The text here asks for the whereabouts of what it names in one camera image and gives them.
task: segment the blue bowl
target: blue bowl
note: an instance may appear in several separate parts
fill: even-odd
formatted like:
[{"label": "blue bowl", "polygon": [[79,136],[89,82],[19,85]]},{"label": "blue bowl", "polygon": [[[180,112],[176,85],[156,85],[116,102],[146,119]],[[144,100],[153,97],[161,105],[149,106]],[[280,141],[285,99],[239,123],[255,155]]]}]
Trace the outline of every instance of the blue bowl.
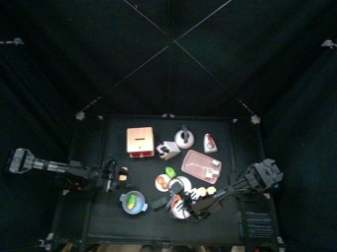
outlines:
[{"label": "blue bowl", "polygon": [[[128,198],[130,195],[136,195],[136,206],[132,210],[128,209]],[[141,212],[145,212],[148,209],[148,204],[145,203],[144,195],[138,191],[132,191],[126,194],[122,194],[121,201],[124,203],[124,209],[130,215],[137,215]]]}]

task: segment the black fabric wall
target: black fabric wall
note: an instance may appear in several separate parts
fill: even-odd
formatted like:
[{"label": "black fabric wall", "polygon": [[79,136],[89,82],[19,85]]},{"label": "black fabric wall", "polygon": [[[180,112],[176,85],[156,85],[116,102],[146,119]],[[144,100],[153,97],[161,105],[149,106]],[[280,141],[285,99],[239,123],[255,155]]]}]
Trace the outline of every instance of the black fabric wall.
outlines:
[{"label": "black fabric wall", "polygon": [[[3,27],[0,33],[9,35]],[[67,161],[74,115],[21,47],[0,46],[0,251],[38,251],[51,231],[58,189],[53,174],[5,173],[7,155],[30,149]]]},{"label": "black fabric wall", "polygon": [[[248,116],[237,96],[263,116],[267,152],[285,171],[285,241],[337,251],[337,54],[320,46],[336,37],[337,2],[228,2],[184,35],[225,1],[0,1],[0,40],[26,43],[0,44],[0,160],[22,147],[66,161],[74,114],[98,96],[89,112]],[[49,233],[53,181],[0,174],[0,250]]]},{"label": "black fabric wall", "polygon": [[265,147],[285,172],[280,224],[296,251],[337,251],[337,53],[327,49],[265,116]]}]

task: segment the diagonal support bar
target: diagonal support bar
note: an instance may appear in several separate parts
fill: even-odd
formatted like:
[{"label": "diagonal support bar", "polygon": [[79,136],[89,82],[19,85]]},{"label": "diagonal support bar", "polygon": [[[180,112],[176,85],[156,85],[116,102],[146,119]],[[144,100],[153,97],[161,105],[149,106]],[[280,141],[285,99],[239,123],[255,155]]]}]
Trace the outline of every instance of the diagonal support bar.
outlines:
[{"label": "diagonal support bar", "polygon": [[156,23],[145,16],[145,14],[140,12],[140,10],[129,3],[129,1],[125,0],[125,2],[132,6],[132,8],[138,12],[138,14],[162,31],[162,33],[165,35],[169,35],[168,32],[162,28],[160,28],[160,26],[156,25]]},{"label": "diagonal support bar", "polygon": [[235,92],[229,89],[229,87],[224,84],[224,82],[216,77],[216,75],[212,73],[212,71],[207,68],[207,66],[201,63],[201,61],[193,56],[193,54],[188,51],[188,49],[181,45],[181,43],[174,40],[176,44],[180,46],[180,48],[186,52],[186,54],[193,58],[193,60],[197,62],[197,64],[204,68],[204,70],[209,73],[212,78],[216,80],[219,84],[227,89],[227,91],[231,93],[232,97],[237,99],[240,104],[247,108],[247,110],[251,112],[252,115],[255,115],[255,111],[251,109],[251,107],[247,105],[247,103],[241,100],[241,98],[235,94]]},{"label": "diagonal support bar", "polygon": [[228,0],[176,40],[182,39],[233,0]]},{"label": "diagonal support bar", "polygon": [[[122,82],[125,82],[130,76],[169,48],[169,46],[165,46],[125,77],[121,81],[118,81],[113,87],[110,87],[106,91],[106,94],[117,87],[121,85]],[[102,99],[104,97],[102,96],[98,96],[86,106],[85,108],[77,113],[78,114],[82,114],[83,112],[86,112],[92,107],[93,105]]]}]

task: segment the small kettle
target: small kettle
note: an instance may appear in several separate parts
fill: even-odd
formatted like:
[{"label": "small kettle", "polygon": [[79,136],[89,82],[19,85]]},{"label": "small kettle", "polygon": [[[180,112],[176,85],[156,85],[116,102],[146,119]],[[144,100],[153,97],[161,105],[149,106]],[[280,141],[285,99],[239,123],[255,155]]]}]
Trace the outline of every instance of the small kettle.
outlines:
[{"label": "small kettle", "polygon": [[188,130],[185,125],[182,126],[182,130],[177,132],[174,141],[182,149],[188,149],[196,143],[194,134],[190,130]]}]

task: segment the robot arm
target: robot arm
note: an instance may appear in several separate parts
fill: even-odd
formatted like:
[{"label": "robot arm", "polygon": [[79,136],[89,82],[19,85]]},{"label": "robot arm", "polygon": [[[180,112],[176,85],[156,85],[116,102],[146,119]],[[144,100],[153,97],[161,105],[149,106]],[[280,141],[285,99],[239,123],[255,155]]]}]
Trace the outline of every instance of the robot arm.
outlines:
[{"label": "robot arm", "polygon": [[197,219],[207,219],[212,213],[221,210],[221,201],[229,196],[251,191],[264,191],[283,179],[284,174],[276,162],[272,159],[265,159],[248,168],[241,180],[221,189],[212,198],[202,199],[196,204],[189,204],[186,208]]},{"label": "robot arm", "polygon": [[6,171],[23,174],[33,169],[63,173],[79,190],[86,189],[89,184],[102,178],[109,180],[108,191],[113,191],[121,187],[121,175],[128,176],[128,170],[118,167],[118,162],[113,158],[104,168],[92,168],[82,166],[77,161],[67,164],[39,159],[30,150],[17,149],[9,158]]}]

